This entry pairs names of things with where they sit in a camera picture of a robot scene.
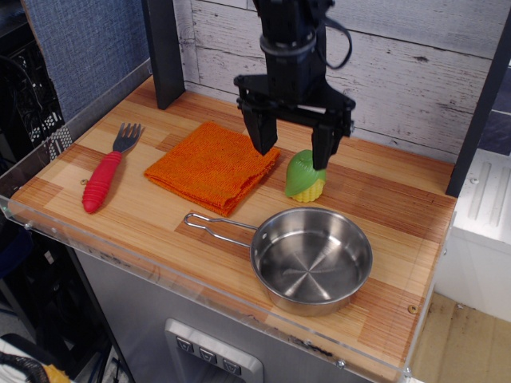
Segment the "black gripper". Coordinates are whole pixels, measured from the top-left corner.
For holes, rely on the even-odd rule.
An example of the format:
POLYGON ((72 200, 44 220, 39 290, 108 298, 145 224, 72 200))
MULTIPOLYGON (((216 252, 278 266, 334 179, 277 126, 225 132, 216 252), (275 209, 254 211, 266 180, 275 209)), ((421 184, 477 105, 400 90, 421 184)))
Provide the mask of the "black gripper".
POLYGON ((274 147, 277 119, 315 125, 311 136, 313 167, 326 169, 343 135, 349 136, 354 130, 351 112, 355 101, 327 83, 326 63, 316 49, 297 56, 268 53, 266 58, 265 74, 234 79, 253 147, 262 156, 274 147))

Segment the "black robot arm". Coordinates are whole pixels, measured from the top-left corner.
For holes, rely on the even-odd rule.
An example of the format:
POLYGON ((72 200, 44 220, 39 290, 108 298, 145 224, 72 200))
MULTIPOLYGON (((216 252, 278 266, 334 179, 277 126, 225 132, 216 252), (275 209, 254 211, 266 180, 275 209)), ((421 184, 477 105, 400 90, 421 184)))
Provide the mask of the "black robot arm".
POLYGON ((327 61, 327 28, 345 36, 349 31, 327 16, 332 1, 256 1, 262 24, 259 45, 267 72, 239 75, 234 83, 244 123, 257 152, 266 155, 275 145, 278 120, 311 128, 312 160, 316 170, 327 167, 343 136, 353 131, 356 103, 332 88, 327 61))

